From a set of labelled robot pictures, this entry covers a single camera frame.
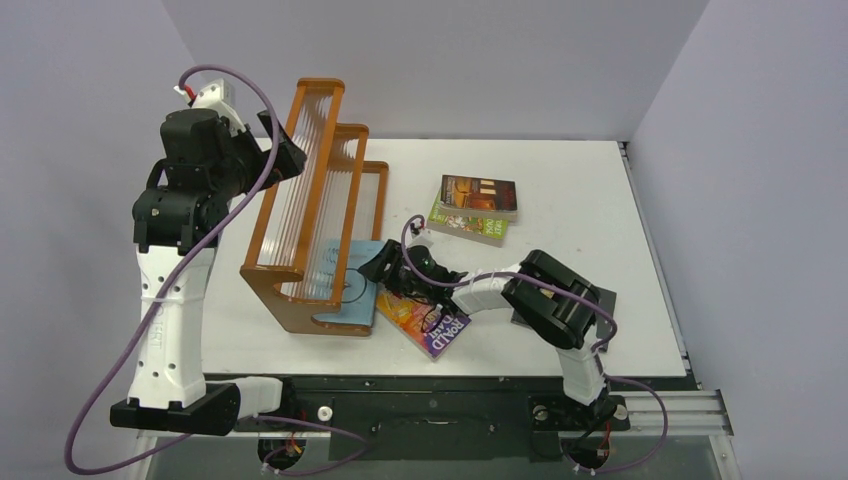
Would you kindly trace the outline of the orange wooden file rack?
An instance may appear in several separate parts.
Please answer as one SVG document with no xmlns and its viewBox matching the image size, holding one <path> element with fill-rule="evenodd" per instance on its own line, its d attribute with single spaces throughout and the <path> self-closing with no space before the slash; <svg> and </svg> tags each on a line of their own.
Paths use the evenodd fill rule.
<svg viewBox="0 0 848 480">
<path fill-rule="evenodd" d="M 369 161 L 369 129 L 342 123 L 345 84 L 302 78 L 285 123 L 304 171 L 265 191 L 240 274 L 287 332 L 367 337 L 373 315 L 341 318 L 357 241 L 377 240 L 389 166 Z"/>
</svg>

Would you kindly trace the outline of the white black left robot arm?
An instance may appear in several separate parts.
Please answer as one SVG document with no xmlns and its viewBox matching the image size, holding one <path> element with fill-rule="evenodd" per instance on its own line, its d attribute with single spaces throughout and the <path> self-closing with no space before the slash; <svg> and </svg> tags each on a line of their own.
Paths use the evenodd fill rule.
<svg viewBox="0 0 848 480">
<path fill-rule="evenodd" d="M 277 117 L 258 117 L 272 137 L 267 150 L 212 109 L 178 110 L 161 124 L 164 155 L 132 208 L 143 313 L 134 378 L 110 409 L 115 427 L 223 436 L 258 415 L 275 430 L 297 420 L 281 380 L 210 381 L 202 370 L 203 307 L 225 222 L 251 191 L 305 167 Z"/>
</svg>

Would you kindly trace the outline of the colourful Roald Dahl paperback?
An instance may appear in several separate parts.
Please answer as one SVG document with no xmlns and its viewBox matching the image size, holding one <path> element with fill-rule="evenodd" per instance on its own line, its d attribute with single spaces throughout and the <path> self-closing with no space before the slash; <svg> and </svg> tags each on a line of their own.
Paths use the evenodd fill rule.
<svg viewBox="0 0 848 480">
<path fill-rule="evenodd" d="M 377 294 L 376 307 L 431 361 L 437 361 L 472 322 L 467 316 L 443 315 L 437 307 L 386 290 Z"/>
</svg>

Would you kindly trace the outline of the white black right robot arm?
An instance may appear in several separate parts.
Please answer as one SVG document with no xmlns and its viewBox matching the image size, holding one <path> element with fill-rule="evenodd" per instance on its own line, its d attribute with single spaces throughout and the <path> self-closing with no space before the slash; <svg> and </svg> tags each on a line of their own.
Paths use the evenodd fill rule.
<svg viewBox="0 0 848 480">
<path fill-rule="evenodd" d="M 600 290 L 548 253 L 534 249 L 507 268 L 459 272 L 439 264 L 424 245 L 389 240 L 357 270 L 387 291 L 433 308 L 439 317 L 512 309 L 558 354 L 566 418 L 588 427 L 603 415 L 607 381 L 599 350 L 610 339 L 589 336 L 600 319 L 612 333 L 617 326 L 599 304 Z"/>
</svg>

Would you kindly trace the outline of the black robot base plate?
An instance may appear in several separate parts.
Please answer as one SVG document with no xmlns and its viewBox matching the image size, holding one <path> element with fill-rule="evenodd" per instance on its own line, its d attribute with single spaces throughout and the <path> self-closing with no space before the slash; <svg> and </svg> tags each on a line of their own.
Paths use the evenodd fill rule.
<svg viewBox="0 0 848 480">
<path fill-rule="evenodd" d="M 553 462 L 605 457 L 614 437 L 697 432 L 688 381 L 615 383 L 599 401 L 568 399 L 554 377 L 293 375 L 282 406 L 241 420 L 231 433 L 255 459 L 292 470 L 311 458 L 339 461 Z"/>
</svg>

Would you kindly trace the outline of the light blue hardcover book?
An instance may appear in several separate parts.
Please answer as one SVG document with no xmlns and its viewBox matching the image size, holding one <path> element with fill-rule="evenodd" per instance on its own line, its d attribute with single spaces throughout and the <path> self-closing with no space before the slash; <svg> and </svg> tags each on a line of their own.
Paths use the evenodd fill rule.
<svg viewBox="0 0 848 480">
<path fill-rule="evenodd" d="M 374 322 L 377 286 L 367 280 L 358 268 L 373 259 L 383 248 L 380 240 L 353 240 L 349 247 L 341 307 L 338 312 L 322 313 L 316 316 L 317 322 L 331 326 L 364 327 L 369 331 Z"/>
</svg>

